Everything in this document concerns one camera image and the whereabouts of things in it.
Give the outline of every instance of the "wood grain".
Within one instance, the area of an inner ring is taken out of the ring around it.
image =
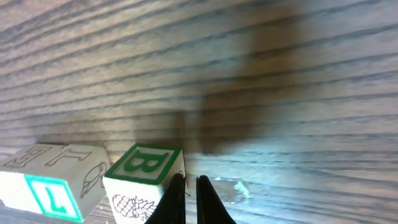
[[[238,223],[398,223],[395,0],[8,0],[0,159],[182,146]],[[1,207],[2,223],[55,223]],[[196,223],[195,196],[187,221]],[[114,223],[108,199],[87,223]]]

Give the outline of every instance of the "green letter b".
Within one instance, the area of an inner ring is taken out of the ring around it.
[[[156,169],[158,169],[163,162],[166,160],[167,156],[169,154],[165,153],[163,155],[157,155],[157,154],[148,154],[148,153],[141,153],[139,150],[137,150],[124,164],[124,171],[126,172],[134,172],[138,169],[142,169],[144,172],[153,172]],[[132,165],[131,162],[134,159],[143,159],[144,161],[139,164],[139,165]],[[150,166],[148,164],[149,161],[156,161],[156,164]]]

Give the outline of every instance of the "wooden block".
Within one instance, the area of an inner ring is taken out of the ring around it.
[[[36,144],[0,163],[0,199],[11,208],[82,222],[106,195],[107,168],[102,147]]]
[[[185,176],[179,148],[135,144],[105,174],[104,185],[118,224],[145,223],[174,174]]]

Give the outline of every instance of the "teal block face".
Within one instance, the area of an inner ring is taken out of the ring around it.
[[[105,177],[161,184],[180,152],[178,148],[135,144],[105,173]]]
[[[44,215],[83,222],[66,181],[33,175],[25,175],[25,180]]]

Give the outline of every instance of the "teal square border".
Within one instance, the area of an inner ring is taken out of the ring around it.
[[[131,155],[131,153],[137,149],[138,147],[146,147],[150,149],[164,149],[164,150],[173,150],[173,154],[169,161],[167,162],[166,166],[163,168],[162,172],[159,174],[158,178],[156,180],[150,180],[150,179],[145,179],[145,178],[140,178],[140,177],[129,177],[125,175],[117,175],[113,174],[113,172]],[[111,179],[118,179],[118,180],[126,180],[126,181],[131,181],[131,182],[138,182],[142,184],[150,184],[150,185],[157,185],[162,183],[162,181],[165,179],[167,173],[169,172],[170,168],[173,166],[173,163],[177,159],[178,155],[180,154],[181,149],[176,148],[176,147],[159,147],[159,146],[153,146],[153,145],[147,145],[147,144],[135,144],[133,145],[124,155],[115,163],[113,166],[105,173],[105,177],[111,178]]]
[[[78,206],[75,202],[75,198],[73,197],[72,192],[69,189],[68,183],[64,180],[61,179],[55,179],[55,178],[49,178],[49,177],[39,177],[39,176],[34,176],[34,175],[24,175],[25,180],[27,182],[27,185],[30,188],[30,191],[32,192],[33,196],[36,199],[36,202],[39,204],[40,209],[42,210],[43,214],[48,216],[48,217],[53,217],[53,218],[60,218],[63,220],[68,220],[68,221],[73,221],[73,222],[83,222],[84,219],[81,217],[80,211],[78,209]],[[43,183],[48,183],[48,184],[58,184],[58,185],[62,185],[65,189],[65,191],[67,192],[67,195],[69,197],[69,201],[72,203],[73,209],[75,210],[76,213],[76,217],[68,217],[68,216],[64,216],[64,215],[56,215],[56,214],[52,214],[52,213],[48,213],[47,211],[45,211],[42,202],[40,201],[39,197],[36,194],[36,191],[34,190],[33,186],[32,186],[32,181],[38,181],[38,182],[43,182]]]

